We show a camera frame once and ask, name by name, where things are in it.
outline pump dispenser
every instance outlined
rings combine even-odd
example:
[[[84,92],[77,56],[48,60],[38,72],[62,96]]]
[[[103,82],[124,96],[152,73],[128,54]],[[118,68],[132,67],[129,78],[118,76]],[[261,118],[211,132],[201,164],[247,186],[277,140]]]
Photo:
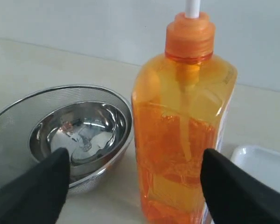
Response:
[[[200,224],[206,148],[220,150],[236,69],[213,54],[215,25],[188,0],[167,26],[165,53],[132,93],[141,206],[151,223]]]

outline white countertop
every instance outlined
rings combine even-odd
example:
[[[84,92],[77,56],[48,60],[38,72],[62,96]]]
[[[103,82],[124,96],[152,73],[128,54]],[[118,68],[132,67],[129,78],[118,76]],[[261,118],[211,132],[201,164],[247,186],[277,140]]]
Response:
[[[63,84],[103,85],[129,99],[138,70],[136,65],[0,40],[0,110],[34,91]],[[280,152],[280,92],[236,86],[222,153],[230,156],[236,146],[243,144]],[[58,221],[59,224],[144,222],[133,144],[108,181],[93,192],[67,200]]]

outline mesh strainer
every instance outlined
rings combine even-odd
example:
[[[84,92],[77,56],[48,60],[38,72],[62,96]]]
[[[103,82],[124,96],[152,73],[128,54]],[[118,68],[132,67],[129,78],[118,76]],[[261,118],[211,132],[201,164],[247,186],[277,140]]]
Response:
[[[69,85],[36,92],[0,113],[0,187],[68,146],[75,157],[71,168],[84,171],[72,175],[69,192],[91,190],[120,161],[132,138],[130,104],[111,90]],[[100,166],[89,169],[98,160]]]

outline orange liquid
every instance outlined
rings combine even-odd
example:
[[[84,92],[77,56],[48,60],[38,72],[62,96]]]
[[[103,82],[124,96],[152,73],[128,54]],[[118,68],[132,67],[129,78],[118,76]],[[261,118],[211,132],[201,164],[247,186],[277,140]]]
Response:
[[[228,65],[218,57],[187,65],[160,55],[137,77],[132,95],[136,157],[142,210],[151,223],[201,223],[202,155],[216,146],[221,111],[236,80],[236,73],[228,77]]]

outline bottle label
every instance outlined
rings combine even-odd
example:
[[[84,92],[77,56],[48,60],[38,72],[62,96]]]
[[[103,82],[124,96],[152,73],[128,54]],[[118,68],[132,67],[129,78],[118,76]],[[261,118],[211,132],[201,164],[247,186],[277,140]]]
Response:
[[[224,130],[225,130],[225,125],[226,125],[226,117],[227,117],[227,113],[229,111],[229,106],[230,106],[230,101],[233,95],[233,91],[232,94],[227,102],[227,105],[225,107],[225,111],[222,114],[221,117],[221,121],[220,121],[220,125],[219,125],[219,129],[218,129],[218,137],[217,137],[217,143],[216,143],[216,150],[217,151],[221,151],[221,147],[222,147],[222,140],[223,140],[223,135],[224,135]]]

